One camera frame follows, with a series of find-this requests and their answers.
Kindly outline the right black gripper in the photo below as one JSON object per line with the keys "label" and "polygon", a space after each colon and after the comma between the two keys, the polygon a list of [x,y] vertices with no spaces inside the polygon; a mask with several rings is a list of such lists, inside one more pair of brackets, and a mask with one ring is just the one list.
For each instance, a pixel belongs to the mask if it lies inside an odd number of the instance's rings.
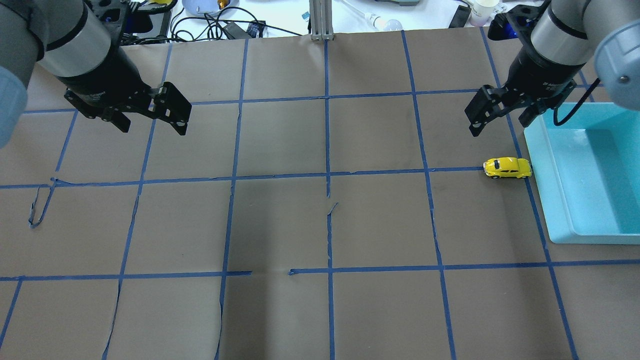
{"label": "right black gripper", "polygon": [[518,121],[522,128],[547,110],[558,109],[576,87],[574,65],[558,64],[522,48],[510,65],[505,84],[485,84],[473,96],[464,112],[469,130],[478,137],[486,125],[498,117],[522,109]]}

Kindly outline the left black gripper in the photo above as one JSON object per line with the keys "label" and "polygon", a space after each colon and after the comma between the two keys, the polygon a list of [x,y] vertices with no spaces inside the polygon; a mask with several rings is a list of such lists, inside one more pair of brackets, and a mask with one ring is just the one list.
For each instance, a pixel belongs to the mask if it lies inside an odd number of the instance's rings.
{"label": "left black gripper", "polygon": [[128,133],[131,127],[131,120],[123,112],[135,112],[161,120],[180,136],[186,135],[192,111],[190,101],[169,81],[151,89],[121,47],[110,48],[93,70],[64,77],[62,83],[67,88],[64,97],[71,96],[69,103],[84,117],[94,119],[102,117],[105,109],[119,109],[110,112],[109,122],[122,133]]}

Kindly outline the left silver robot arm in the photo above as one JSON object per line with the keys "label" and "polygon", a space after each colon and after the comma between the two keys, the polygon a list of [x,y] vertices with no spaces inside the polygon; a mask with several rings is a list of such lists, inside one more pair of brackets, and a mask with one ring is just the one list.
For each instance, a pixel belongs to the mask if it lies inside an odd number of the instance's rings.
{"label": "left silver robot arm", "polygon": [[121,48],[135,14],[169,11],[175,1],[142,6],[131,0],[3,0],[1,18],[1,145],[6,146],[28,102],[39,64],[66,87],[80,114],[130,130],[127,113],[168,123],[186,134],[191,103],[171,82],[152,88]]}

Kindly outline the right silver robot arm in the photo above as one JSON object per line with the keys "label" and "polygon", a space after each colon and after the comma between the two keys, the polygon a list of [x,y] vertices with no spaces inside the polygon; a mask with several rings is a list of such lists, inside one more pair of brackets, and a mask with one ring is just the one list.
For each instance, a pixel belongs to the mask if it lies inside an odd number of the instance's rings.
{"label": "right silver robot arm", "polygon": [[548,110],[557,111],[576,88],[574,77],[592,62],[610,100],[638,111],[640,5],[637,0],[546,0],[515,6],[495,16],[487,37],[521,43],[503,86],[478,89],[464,112],[477,137],[498,117],[522,109],[526,128]]}

